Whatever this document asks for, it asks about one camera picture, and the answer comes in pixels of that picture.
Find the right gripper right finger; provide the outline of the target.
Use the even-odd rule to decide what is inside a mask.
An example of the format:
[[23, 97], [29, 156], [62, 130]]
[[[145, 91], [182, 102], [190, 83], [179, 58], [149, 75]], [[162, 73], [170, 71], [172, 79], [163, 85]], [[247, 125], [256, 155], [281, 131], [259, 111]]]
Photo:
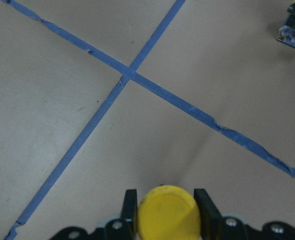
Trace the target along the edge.
[[246, 240], [244, 223], [234, 216], [222, 216], [204, 188], [193, 190], [199, 213], [203, 240]]

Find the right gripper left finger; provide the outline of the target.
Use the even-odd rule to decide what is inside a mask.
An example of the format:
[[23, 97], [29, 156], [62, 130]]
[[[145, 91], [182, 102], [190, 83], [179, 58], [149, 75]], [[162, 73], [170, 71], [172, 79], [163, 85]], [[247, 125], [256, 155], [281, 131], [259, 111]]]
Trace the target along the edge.
[[104, 238], [106, 240], [135, 240], [137, 235], [137, 212], [137, 190], [127, 189], [120, 215], [105, 225]]

